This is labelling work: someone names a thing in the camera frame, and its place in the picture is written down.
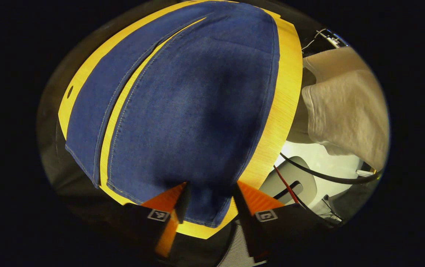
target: beige towel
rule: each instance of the beige towel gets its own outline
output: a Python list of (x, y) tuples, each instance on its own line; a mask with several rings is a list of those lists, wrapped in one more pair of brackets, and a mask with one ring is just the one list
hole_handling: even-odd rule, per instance
[(381, 170), (389, 148), (389, 117), (372, 71), (351, 48), (328, 50), (303, 59), (316, 77), (302, 97), (308, 134), (330, 155), (354, 154)]

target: red cable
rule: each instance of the red cable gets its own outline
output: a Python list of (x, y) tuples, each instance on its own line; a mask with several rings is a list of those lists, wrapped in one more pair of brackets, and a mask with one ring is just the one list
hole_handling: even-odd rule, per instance
[(287, 190), (289, 191), (290, 195), (292, 195), (293, 201), (295, 201), (295, 203), (298, 204), (299, 200), (297, 199), (297, 196), (295, 196), (294, 192), (292, 191), (292, 189), (290, 188), (289, 184), (287, 184), (287, 181), (285, 181), (285, 179), (282, 177), (282, 175), (280, 174), (280, 171), (277, 169), (277, 167), (275, 167), (275, 165), (273, 166), (273, 168), (275, 169), (275, 171), (277, 172), (277, 174), (279, 175), (280, 179), (282, 179), (282, 182), (285, 184), (285, 186), (287, 187)]

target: denim jeans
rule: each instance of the denim jeans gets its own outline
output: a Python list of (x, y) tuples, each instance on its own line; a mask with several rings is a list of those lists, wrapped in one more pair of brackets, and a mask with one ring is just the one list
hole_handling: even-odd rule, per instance
[(109, 188), (140, 204), (183, 181), (185, 220), (217, 227), (231, 185), (251, 159), (272, 104), (279, 41), (272, 17), (242, 3), (204, 2), (146, 24), (99, 61), (72, 109), (66, 149), (99, 185), (112, 108), (154, 48), (122, 107), (109, 152)]

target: black background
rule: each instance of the black background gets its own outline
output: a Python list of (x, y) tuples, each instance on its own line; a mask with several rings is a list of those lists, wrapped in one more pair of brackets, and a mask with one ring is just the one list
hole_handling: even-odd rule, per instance
[[(34, 130), (39, 98), (63, 57), (139, 3), (0, 2), (0, 262), (144, 266), (57, 200)], [(298, 257), (284, 254), (282, 266), (425, 265), (425, 2), (289, 4), (345, 38), (375, 71), (389, 101), (392, 143), (385, 178), (367, 205), (328, 242)]]

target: yellow table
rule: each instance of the yellow table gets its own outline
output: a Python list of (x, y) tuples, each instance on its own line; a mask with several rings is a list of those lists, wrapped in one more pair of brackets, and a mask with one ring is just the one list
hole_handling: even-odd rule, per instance
[[(172, 5), (163, 10), (157, 11), (151, 15), (148, 15), (141, 20), (134, 22), (130, 26), (121, 30), (106, 42), (104, 42), (96, 51), (94, 51), (89, 58), (82, 64), (71, 82), (66, 88), (65, 96), (61, 102), (58, 117), (60, 126), (64, 136), (67, 136), (70, 113), (74, 106), (77, 95), (82, 88), (82, 85), (86, 81), (89, 74), (95, 68), (100, 59), (106, 55), (116, 44), (118, 44), (126, 36), (139, 29), (143, 25), (151, 22), (158, 17), (161, 17), (169, 12), (178, 10), (188, 5), (194, 5), (208, 0), (197, 0), (188, 1)], [(294, 26), (282, 20), (280, 15), (264, 10), (270, 14), (275, 23), (277, 24), (277, 31), (279, 36), (279, 47), (280, 47), (280, 60), (279, 60), (279, 72), (277, 76), (277, 83), (275, 88), (274, 99), (272, 107), (265, 124), (264, 131), (258, 145), (255, 149), (255, 153), (250, 159), (249, 164), (241, 174), (239, 180), (243, 181), (254, 188), (259, 188), (261, 184), (267, 178), (267, 175), (272, 168), (275, 160), (277, 159), (280, 150), (282, 149), (285, 139), (289, 133), (295, 111), (297, 109), (297, 103), (300, 95), (300, 86), (302, 78), (302, 53), (300, 41)], [(109, 157), (109, 148), (112, 139), (113, 129), (116, 120), (119, 115), (119, 111), (125, 101), (128, 92), (130, 91), (134, 81), (138, 77), (138, 74), (142, 71), (143, 67), (148, 63), (151, 57), (158, 51), (163, 44), (160, 44), (155, 51), (149, 56), (140, 67), (133, 73), (132, 77), (126, 83), (123, 88), (119, 99), (117, 100), (111, 117), (109, 119), (106, 134), (101, 148), (101, 162), (100, 162), (100, 174), (101, 174), (101, 185), (100, 188), (104, 190), (109, 196), (115, 199), (118, 203), (125, 205), (126, 203), (132, 203), (129, 199), (119, 196), (110, 188), (107, 187), (107, 159)], [(209, 228), (203, 225), (198, 225), (190, 222), (184, 222), (178, 226), (177, 232), (191, 235), (197, 238), (209, 238), (211, 235), (217, 233), (226, 224), (228, 224), (237, 215), (236, 204), (234, 199), (231, 201), (228, 212), (224, 217), (224, 220), (217, 228)]]

